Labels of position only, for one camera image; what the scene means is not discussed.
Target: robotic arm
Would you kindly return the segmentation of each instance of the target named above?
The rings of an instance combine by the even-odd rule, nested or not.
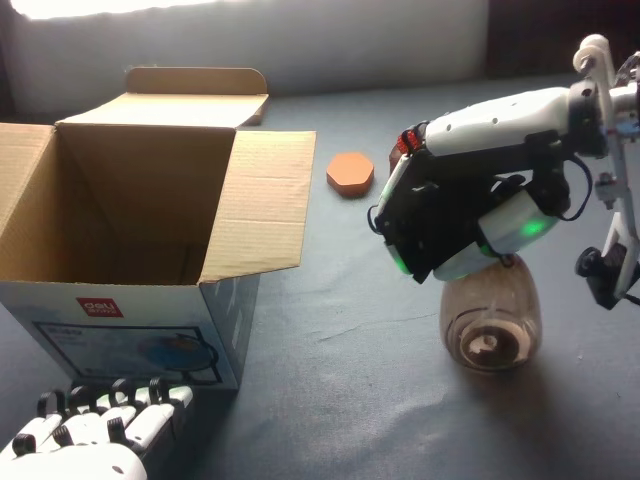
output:
[[[576,271],[605,308],[622,298],[637,303],[627,294],[640,277],[640,240],[623,143],[640,136],[638,63],[640,54],[616,75],[608,41],[591,35],[574,57],[584,79],[570,88],[479,103],[403,132],[404,155],[369,222],[400,268],[422,283],[431,272],[448,281],[508,263],[558,221],[580,216],[593,184],[580,157],[608,154],[612,171],[600,175],[595,190],[607,209],[617,203],[619,211],[604,251],[583,252]],[[570,218],[566,161],[580,166],[588,183]],[[529,182],[515,174],[525,170]]]

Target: transparent glass vase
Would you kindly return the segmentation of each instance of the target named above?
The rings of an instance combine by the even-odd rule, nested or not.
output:
[[[510,257],[448,282],[440,304],[440,334],[451,356],[479,370],[518,366],[538,350],[540,303],[525,262]]]

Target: open cardboard box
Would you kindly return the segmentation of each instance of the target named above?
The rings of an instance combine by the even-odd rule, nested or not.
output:
[[[241,131],[250,69],[134,69],[56,127],[0,126],[0,301],[74,378],[236,388],[262,272],[300,261],[314,132]]]

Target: gray tablecloth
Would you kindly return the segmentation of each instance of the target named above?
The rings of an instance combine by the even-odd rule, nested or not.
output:
[[[262,277],[240,391],[199,392],[196,421],[161,477],[639,478],[640,309],[623,302],[605,311],[573,273],[584,248],[604,243],[611,212],[592,199],[579,221],[523,252],[539,290],[543,346],[531,364],[498,376],[453,364],[439,338],[442,284],[403,276],[365,221],[402,129],[569,82],[274,100],[261,128],[318,131],[302,266]],[[376,165],[363,199],[344,200],[326,183],[327,165],[344,151],[361,151]],[[640,151],[633,153],[637,180]],[[590,165],[597,172],[601,163]],[[585,180],[572,166],[567,175],[578,205]],[[0,433],[8,440],[31,415],[23,395],[63,377],[18,326],[3,322],[0,342]],[[19,359],[19,373],[7,355]]]

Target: orange hexagon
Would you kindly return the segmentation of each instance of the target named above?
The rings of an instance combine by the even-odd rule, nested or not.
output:
[[[373,163],[358,152],[339,153],[327,167],[327,182],[344,197],[360,197],[373,183]]]

